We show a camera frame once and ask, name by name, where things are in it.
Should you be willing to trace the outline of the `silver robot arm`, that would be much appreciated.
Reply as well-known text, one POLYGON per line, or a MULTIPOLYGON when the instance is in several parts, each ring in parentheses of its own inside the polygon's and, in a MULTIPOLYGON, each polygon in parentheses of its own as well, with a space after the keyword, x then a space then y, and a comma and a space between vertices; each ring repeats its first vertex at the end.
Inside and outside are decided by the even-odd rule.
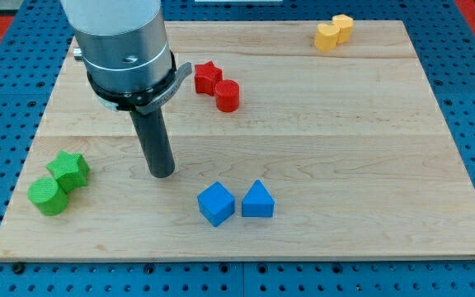
POLYGON ((177 65, 162 5, 152 0, 62 0, 87 79, 101 103, 130 114, 154 177, 175 170, 162 106, 192 73, 177 65))

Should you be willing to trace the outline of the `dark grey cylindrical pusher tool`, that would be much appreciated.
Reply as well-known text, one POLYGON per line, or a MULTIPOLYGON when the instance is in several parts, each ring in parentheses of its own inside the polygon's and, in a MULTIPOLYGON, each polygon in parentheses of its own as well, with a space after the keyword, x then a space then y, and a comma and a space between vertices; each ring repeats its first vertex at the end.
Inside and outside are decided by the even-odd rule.
POLYGON ((148 169, 153 177, 168 177, 175 171, 175 162, 161 109, 143 115, 130 113, 148 169))

